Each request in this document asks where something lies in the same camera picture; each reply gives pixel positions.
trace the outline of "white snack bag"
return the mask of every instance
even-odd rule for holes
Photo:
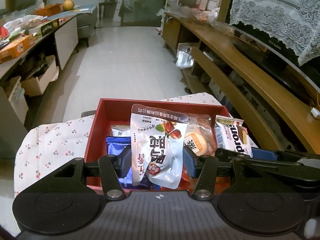
[[[218,148],[224,148],[239,154],[247,154],[252,157],[250,138],[248,131],[242,127],[243,120],[216,115],[214,132],[216,134]]]
[[[185,114],[135,104],[131,113],[132,185],[146,173],[154,184],[177,188],[182,174]]]
[[[112,136],[114,137],[130,137],[130,126],[129,125],[118,125],[111,126]]]

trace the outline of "snack package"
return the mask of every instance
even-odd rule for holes
[[[252,157],[250,146],[250,138],[245,127],[242,127],[243,120],[216,116],[216,124],[214,132],[218,143],[218,148],[238,152],[239,154],[247,154]]]
[[[130,137],[106,137],[108,154],[119,155],[125,149],[126,146],[131,144]],[[142,189],[142,190],[160,190],[158,185],[155,185],[148,181],[146,176],[143,177],[141,182],[136,186],[132,186],[132,168],[130,168],[128,174],[124,178],[118,178],[124,189]]]
[[[184,145],[198,156],[203,154],[214,156],[217,144],[211,129],[211,116],[207,114],[188,115],[188,126],[184,137]]]
[[[132,106],[132,185],[137,185],[146,173],[157,185],[178,187],[187,123],[185,114],[138,104]]]
[[[129,125],[116,125],[111,126],[112,136],[115,137],[130,137],[130,126]]]

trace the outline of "loacker wafer package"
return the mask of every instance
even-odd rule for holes
[[[247,154],[252,157],[250,138],[245,127],[242,127],[243,120],[217,115],[214,132],[218,148]]]

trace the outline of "lace curtain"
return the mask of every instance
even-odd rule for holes
[[[240,21],[293,49],[300,66],[320,56],[320,0],[233,0],[230,24]]]

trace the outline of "white tile floor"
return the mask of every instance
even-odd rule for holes
[[[99,28],[49,84],[34,126],[80,118],[100,98],[161,100],[186,95],[182,75],[154,27]],[[12,213],[13,162],[0,161],[0,224],[19,233]]]

